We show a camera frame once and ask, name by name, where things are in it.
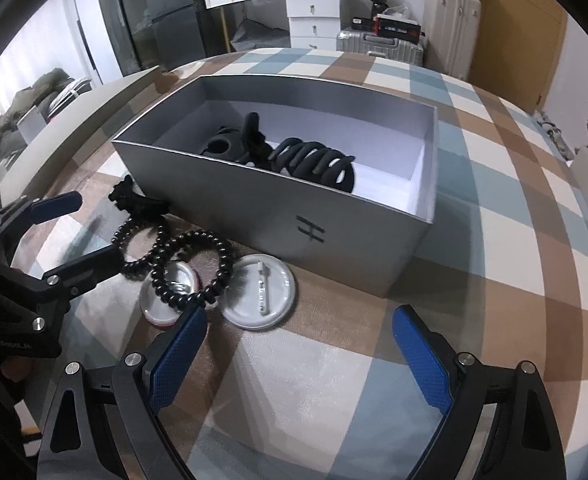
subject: table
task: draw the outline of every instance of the table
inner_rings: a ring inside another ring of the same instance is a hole
[[[388,300],[294,267],[298,301],[279,328],[243,332],[209,312],[206,342],[160,415],[199,480],[404,478],[440,414],[424,402],[392,339],[400,302],[457,351],[492,365],[536,363],[568,478],[588,478],[588,208],[522,110],[430,70],[341,52],[260,49],[174,73],[179,85],[213,73],[326,78],[432,104],[440,119],[436,219]],[[32,228],[15,264],[40,276],[107,244],[126,216],[106,196],[125,173],[109,143],[64,172],[52,192],[77,189],[83,207]],[[139,236],[128,253],[140,256],[149,243]],[[206,254],[193,263],[204,280],[215,269]],[[155,334],[136,306],[139,288],[117,276],[72,302],[64,354],[39,362],[29,384],[41,425],[43,399],[47,406],[67,362],[109,365]],[[482,418],[485,431],[490,416]]]
[[[205,7],[219,7],[228,52],[231,52],[224,6],[253,0],[205,0]],[[286,0],[290,19],[290,40],[292,46],[308,47],[310,41],[314,48],[336,49],[336,37],[349,21],[347,0]]]

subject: person's hand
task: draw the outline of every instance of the person's hand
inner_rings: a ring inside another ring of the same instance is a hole
[[[0,369],[4,378],[18,383],[23,381],[32,371],[32,359],[29,357],[11,356],[1,363]]]

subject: black spiral hair tie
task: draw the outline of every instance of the black spiral hair tie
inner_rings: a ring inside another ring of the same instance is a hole
[[[119,249],[122,249],[133,234],[146,227],[156,227],[156,242],[142,258],[139,258],[134,262],[125,262],[122,270],[125,276],[139,276],[149,272],[154,257],[170,238],[170,227],[163,216],[158,216],[155,219],[135,218],[130,216],[125,223],[119,227],[119,230],[114,233],[112,244]]]
[[[181,294],[173,291],[165,281],[165,267],[178,251],[190,247],[194,251],[215,250],[218,253],[218,271],[216,276],[199,292]],[[181,233],[158,250],[152,261],[152,287],[161,301],[178,310],[184,310],[190,304],[205,307],[205,302],[214,303],[225,290],[232,276],[234,253],[232,244],[212,231],[198,229]]]

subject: black box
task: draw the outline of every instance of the black box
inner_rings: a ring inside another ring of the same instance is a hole
[[[352,29],[374,32],[374,20],[370,18],[352,18]]]
[[[398,38],[418,44],[421,38],[421,25],[412,20],[399,20],[392,16],[379,14],[377,34],[382,38]]]

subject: gray box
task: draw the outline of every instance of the gray box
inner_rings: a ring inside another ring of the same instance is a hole
[[[355,155],[352,194],[194,155],[220,126],[258,112],[276,145],[317,140]],[[432,224],[434,107],[373,89],[285,75],[201,76],[113,140],[144,193],[258,251],[384,297]]]

